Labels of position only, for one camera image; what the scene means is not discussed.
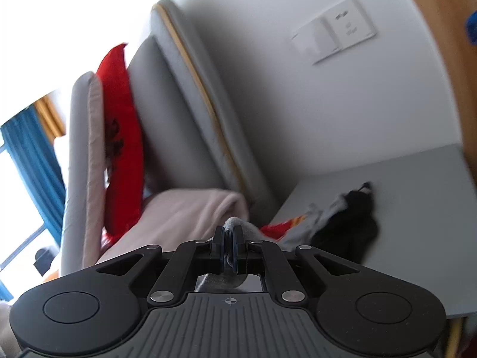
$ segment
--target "pink blanket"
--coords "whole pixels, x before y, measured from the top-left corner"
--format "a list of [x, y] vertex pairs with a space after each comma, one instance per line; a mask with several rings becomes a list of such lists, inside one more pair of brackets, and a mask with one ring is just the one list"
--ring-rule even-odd
[[219, 189], [164, 191], [149, 201], [139, 222], [98, 263], [150, 244], [174, 251], [183, 242], [209, 239], [230, 217], [249, 218], [242, 194]]

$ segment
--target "metal screw cap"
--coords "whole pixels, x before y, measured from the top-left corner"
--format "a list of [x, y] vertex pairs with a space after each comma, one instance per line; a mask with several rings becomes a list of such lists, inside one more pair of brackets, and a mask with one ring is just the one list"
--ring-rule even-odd
[[281, 294], [281, 298], [286, 302], [298, 303], [305, 298], [305, 294], [301, 291], [285, 291]]
[[169, 291], [155, 291], [151, 293], [151, 300], [158, 303], [170, 302], [174, 298], [174, 294]]

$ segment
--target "gray sofa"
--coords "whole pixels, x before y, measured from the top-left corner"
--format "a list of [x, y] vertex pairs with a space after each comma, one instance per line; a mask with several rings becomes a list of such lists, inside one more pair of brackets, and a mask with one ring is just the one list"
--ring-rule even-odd
[[[146, 189], [153, 194], [167, 189], [237, 191], [247, 201], [250, 221], [268, 224], [278, 211], [275, 196], [207, 51], [172, 0], [154, 5], [151, 34], [128, 74], [143, 131]], [[99, 156], [104, 141], [97, 143], [104, 128], [98, 125], [103, 119], [102, 88], [94, 73], [84, 74], [73, 86], [71, 109], [60, 275], [93, 265], [100, 254], [104, 155]]]

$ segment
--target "gray ribbed surface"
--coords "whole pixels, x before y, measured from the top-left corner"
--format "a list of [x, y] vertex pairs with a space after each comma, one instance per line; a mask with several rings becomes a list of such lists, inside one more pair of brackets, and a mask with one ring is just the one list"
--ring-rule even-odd
[[[236, 303], [226, 302], [233, 297]], [[26, 352], [25, 358], [39, 355]], [[153, 310], [141, 329], [101, 358], [351, 358], [328, 342], [304, 310], [283, 308], [268, 293], [189, 294]]]

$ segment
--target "black cloth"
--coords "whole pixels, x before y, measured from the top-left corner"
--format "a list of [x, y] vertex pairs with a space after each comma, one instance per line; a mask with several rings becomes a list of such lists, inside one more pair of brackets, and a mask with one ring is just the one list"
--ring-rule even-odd
[[359, 190], [344, 196], [348, 204], [337, 212], [313, 238], [311, 245], [361, 264], [366, 251], [378, 236], [378, 225], [372, 213], [374, 210], [371, 183], [364, 183]]

